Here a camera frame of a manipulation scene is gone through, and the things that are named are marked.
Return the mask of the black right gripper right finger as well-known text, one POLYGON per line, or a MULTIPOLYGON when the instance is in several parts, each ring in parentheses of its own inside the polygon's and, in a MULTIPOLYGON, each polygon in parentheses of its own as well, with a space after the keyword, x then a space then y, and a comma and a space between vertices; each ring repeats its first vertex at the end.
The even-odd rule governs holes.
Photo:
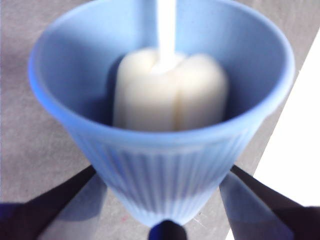
POLYGON ((219 185, 236 240, 318 240, 320 208, 302 206, 233 166, 219 185))

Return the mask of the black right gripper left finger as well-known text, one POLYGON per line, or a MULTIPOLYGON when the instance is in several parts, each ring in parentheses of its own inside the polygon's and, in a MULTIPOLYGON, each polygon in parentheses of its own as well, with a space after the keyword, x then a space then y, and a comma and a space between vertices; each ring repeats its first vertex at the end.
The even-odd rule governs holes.
POLYGON ((0 205, 2 240, 91 240, 107 186, 89 166, 27 202, 0 205))

